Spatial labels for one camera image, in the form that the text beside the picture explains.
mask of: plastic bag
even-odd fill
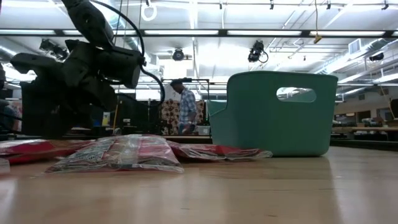
[[[10,172],[10,163],[8,160],[0,158],[0,175],[8,174]]]
[[[176,156],[203,161],[238,161],[272,157],[270,151],[260,149],[239,149],[212,144],[179,144],[172,141],[167,141],[167,143]]]
[[[93,145],[62,159],[45,173],[136,169],[183,172],[164,138],[131,134],[97,139]]]
[[[93,143],[94,141],[43,139],[4,141],[0,142],[0,157],[7,159],[10,164],[21,164],[69,156]]]

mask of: ceiling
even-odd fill
[[[113,1],[116,8],[128,16],[140,29],[296,29],[314,30],[396,30],[398,22],[398,1],[389,0],[389,7],[381,10],[384,1],[376,0],[152,0],[152,8],[146,8],[146,1]],[[150,17],[156,8],[156,15]],[[75,29],[59,0],[5,0],[0,13],[0,29]],[[50,37],[64,46],[66,37]],[[262,40],[269,54],[265,64],[249,63],[248,53],[256,40]],[[356,39],[324,38],[317,44],[313,38],[258,38],[258,37],[145,37],[146,52],[156,55],[157,65],[164,67],[164,78],[184,77],[187,69],[193,69],[193,60],[173,62],[170,54],[176,48],[192,55],[195,48],[197,77],[210,78],[215,82],[226,82],[235,73],[248,70],[277,70],[287,72],[313,72],[328,60],[347,51],[348,44]],[[15,52],[42,54],[39,45],[42,37],[0,37],[0,46]],[[121,37],[117,45],[128,47]],[[385,53],[384,63],[394,60],[396,44],[381,49]],[[340,79],[355,75],[381,62],[367,63],[363,57],[336,67]]]

